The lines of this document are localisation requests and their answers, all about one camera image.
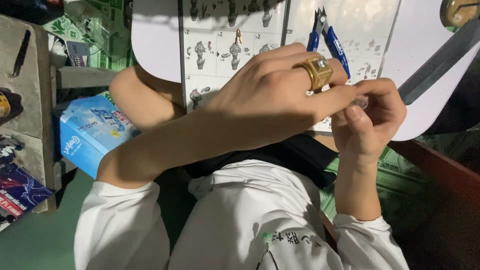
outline comfort box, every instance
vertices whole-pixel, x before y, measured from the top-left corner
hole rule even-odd
[[[57,108],[61,109],[57,112],[61,154],[93,178],[102,157],[138,133],[104,96],[77,99]]]

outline white long sleeve shirt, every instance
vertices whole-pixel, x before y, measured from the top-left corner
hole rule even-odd
[[[95,182],[75,233],[77,270],[408,269],[382,217],[338,214],[337,254],[323,240],[317,187],[283,167],[232,163],[189,189],[199,200],[170,255],[156,183]]]

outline right hand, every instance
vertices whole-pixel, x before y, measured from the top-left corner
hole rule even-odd
[[[304,132],[354,100],[356,87],[345,86],[347,75],[336,59],[329,91],[305,94],[311,88],[303,68],[292,66],[318,57],[294,43],[254,56],[219,93],[192,115],[203,122],[226,151],[247,150],[280,142]]]
[[[354,85],[357,95],[368,97],[368,107],[347,108],[332,115],[332,131],[341,160],[351,165],[377,163],[385,146],[405,120],[407,108],[395,83],[387,78],[364,80]]]

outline black pants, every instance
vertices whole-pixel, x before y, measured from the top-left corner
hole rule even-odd
[[[254,150],[234,151],[183,167],[192,178],[199,178],[208,176],[231,163],[261,160],[301,173],[322,189],[335,181],[336,175],[324,170],[337,156],[338,153],[310,135],[299,134],[276,144]]]

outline person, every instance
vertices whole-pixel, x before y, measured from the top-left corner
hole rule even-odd
[[[180,84],[140,67],[121,71],[111,95],[142,133],[98,167],[76,229],[76,268],[408,269],[375,185],[377,159],[406,107],[389,79],[345,85],[334,59],[330,90],[306,95],[312,77],[293,67],[320,58],[300,43],[255,55],[187,115]],[[360,95],[365,110],[350,105]],[[334,152],[302,134],[329,115],[340,159],[338,253],[319,215],[319,186],[331,181],[322,170]],[[310,160],[322,155],[329,160]],[[170,254],[153,180],[178,166],[197,177],[189,190],[198,202]]]

